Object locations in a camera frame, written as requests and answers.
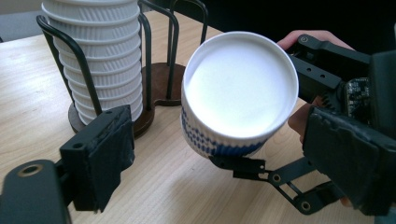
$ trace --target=stacked paper cups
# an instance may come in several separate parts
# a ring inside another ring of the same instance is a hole
[[[42,9],[84,51],[102,110],[130,105],[135,121],[143,110],[137,0],[44,0]],[[96,114],[77,58],[62,40],[54,45],[78,115],[89,124]]]

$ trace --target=human hand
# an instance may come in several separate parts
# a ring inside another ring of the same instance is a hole
[[[350,47],[348,44],[346,44],[344,41],[340,40],[337,36],[333,35],[329,31],[325,30],[313,30],[313,31],[308,31],[308,30],[295,30],[291,31],[288,35],[286,35],[283,39],[279,40],[277,44],[283,49],[287,50],[289,49],[295,42],[297,42],[297,39],[300,35],[312,35],[314,38],[320,40],[320,41],[330,41],[334,45],[338,45],[340,47],[346,48],[346,49],[353,49]]]
[[[336,37],[329,31],[324,31],[324,30],[316,30],[316,31],[295,30],[290,32],[283,39],[279,40],[277,44],[283,50],[287,50],[295,42],[297,42],[297,39],[300,35],[311,35],[320,41],[330,41],[333,44],[338,45],[340,47],[353,49],[352,47],[350,47],[348,44],[340,40],[338,37]],[[317,96],[312,102],[312,104],[305,104],[301,106],[294,114],[290,116],[288,120],[289,126],[300,135],[301,142],[304,141],[305,126],[308,120],[308,111],[311,105],[322,106],[321,97]],[[348,206],[348,207],[352,206],[351,201],[347,197],[341,198],[340,202],[344,206]]]

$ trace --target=wooden table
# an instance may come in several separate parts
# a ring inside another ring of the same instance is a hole
[[[146,15],[152,60],[165,62],[168,20],[156,12]],[[177,63],[186,65],[199,45],[202,24],[180,14],[177,19]],[[217,34],[209,28],[206,38]],[[59,147],[75,133],[67,117],[71,100],[44,36],[2,43],[0,55],[2,186],[18,165],[59,160]],[[148,131],[135,140],[134,164],[122,172],[105,212],[77,212],[70,204],[74,223],[373,223],[372,217],[339,202],[305,216],[270,184],[233,178],[231,171],[219,169],[187,145],[179,113],[180,106],[156,107]],[[302,155],[299,136],[285,125],[254,158],[267,160],[271,170]],[[325,180],[313,173],[295,185],[308,190]]]

